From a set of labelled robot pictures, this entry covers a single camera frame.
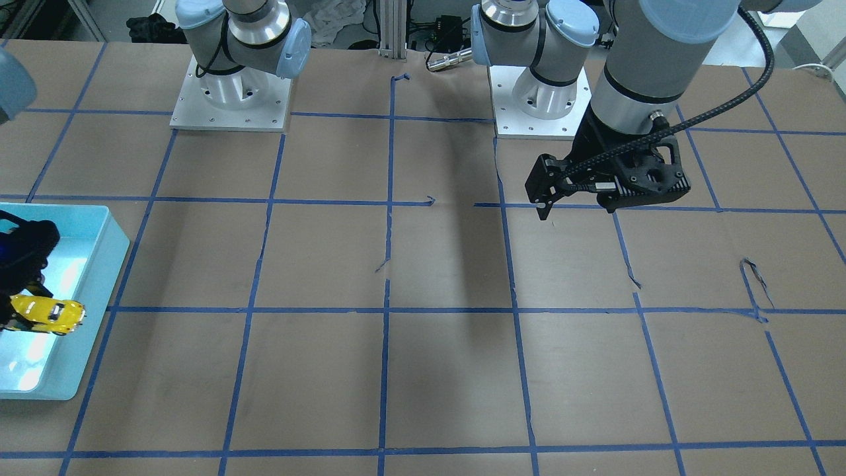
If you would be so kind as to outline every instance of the yellow toy car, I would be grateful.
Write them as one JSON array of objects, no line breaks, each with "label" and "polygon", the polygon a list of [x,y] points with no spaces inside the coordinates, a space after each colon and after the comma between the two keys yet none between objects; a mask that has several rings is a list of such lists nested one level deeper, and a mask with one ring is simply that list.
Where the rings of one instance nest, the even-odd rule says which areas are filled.
[{"label": "yellow toy car", "polygon": [[8,330],[29,330],[30,332],[52,332],[67,335],[76,330],[85,318],[85,306],[69,299],[59,301],[50,297],[16,294],[11,296],[12,307],[20,317],[29,321],[22,325],[17,319],[6,324]]}]

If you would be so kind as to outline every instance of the white mounting plate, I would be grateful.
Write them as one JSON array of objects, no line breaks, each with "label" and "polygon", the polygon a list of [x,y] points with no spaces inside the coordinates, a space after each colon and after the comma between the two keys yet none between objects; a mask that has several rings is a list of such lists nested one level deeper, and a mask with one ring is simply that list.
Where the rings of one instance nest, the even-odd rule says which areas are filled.
[{"label": "white mounting plate", "polygon": [[208,101],[200,87],[200,80],[194,75],[197,62],[194,57],[188,65],[182,90],[170,126],[186,130],[251,130],[255,132],[284,132],[288,119],[288,105],[291,98],[291,80],[280,80],[267,75],[265,102],[258,102],[247,109],[220,109]]},{"label": "white mounting plate", "polygon": [[572,141],[591,101],[591,87],[583,68],[577,80],[579,95],[570,113],[561,119],[538,119],[517,106],[511,91],[523,73],[523,66],[491,66],[491,98],[497,118],[497,137],[514,139],[553,139]]}]

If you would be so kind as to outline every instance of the crumpled plastic bag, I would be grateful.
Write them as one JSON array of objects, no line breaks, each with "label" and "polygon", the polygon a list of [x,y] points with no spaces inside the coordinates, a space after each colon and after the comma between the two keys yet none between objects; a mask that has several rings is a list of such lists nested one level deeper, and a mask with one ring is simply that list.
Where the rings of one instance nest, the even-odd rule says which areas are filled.
[{"label": "crumpled plastic bag", "polygon": [[326,47],[346,25],[363,23],[365,0],[321,0],[303,17],[311,26],[311,45]]}]

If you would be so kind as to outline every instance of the light blue tray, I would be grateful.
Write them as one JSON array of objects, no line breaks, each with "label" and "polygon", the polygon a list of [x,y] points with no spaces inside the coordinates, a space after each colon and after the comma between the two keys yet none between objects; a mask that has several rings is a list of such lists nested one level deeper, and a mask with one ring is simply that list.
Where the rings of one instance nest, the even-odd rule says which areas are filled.
[{"label": "light blue tray", "polygon": [[[62,237],[43,271],[44,286],[86,310],[83,325],[64,337],[0,332],[0,399],[69,400],[80,387],[129,240],[106,207],[0,203],[0,209],[56,224]],[[11,224],[0,227],[7,231]]]}]

